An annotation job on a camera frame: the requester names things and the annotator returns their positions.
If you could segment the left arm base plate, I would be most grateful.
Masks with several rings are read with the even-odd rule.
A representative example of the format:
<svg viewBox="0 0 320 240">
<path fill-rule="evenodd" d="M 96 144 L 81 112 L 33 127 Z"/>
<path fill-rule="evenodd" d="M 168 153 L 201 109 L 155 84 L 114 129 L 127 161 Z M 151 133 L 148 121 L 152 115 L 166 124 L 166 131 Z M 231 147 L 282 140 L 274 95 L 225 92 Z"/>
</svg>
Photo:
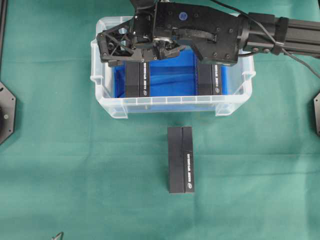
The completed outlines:
<svg viewBox="0 0 320 240">
<path fill-rule="evenodd" d="M 0 144 L 15 131 L 16 97 L 0 83 Z"/>
</svg>

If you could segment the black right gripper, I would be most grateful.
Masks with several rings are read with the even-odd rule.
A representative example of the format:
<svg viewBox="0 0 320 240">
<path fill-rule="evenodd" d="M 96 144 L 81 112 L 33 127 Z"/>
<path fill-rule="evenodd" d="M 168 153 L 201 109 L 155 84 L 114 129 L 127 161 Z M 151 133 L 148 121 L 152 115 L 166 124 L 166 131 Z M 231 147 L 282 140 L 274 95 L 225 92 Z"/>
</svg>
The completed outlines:
<svg viewBox="0 0 320 240">
<path fill-rule="evenodd" d="M 233 66 L 247 40 L 247 21 L 201 5 L 133 0 L 130 20 L 99 32 L 100 60 L 147 63 L 175 58 L 191 48 L 203 64 Z"/>
</svg>

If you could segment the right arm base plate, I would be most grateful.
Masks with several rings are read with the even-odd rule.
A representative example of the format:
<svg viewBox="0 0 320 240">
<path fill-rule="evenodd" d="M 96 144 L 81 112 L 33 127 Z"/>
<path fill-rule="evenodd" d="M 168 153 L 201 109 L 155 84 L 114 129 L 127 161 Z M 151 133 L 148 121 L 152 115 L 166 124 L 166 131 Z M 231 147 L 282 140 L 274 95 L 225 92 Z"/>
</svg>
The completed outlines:
<svg viewBox="0 0 320 240">
<path fill-rule="evenodd" d="M 320 135 L 320 92 L 313 99 L 316 134 Z"/>
</svg>

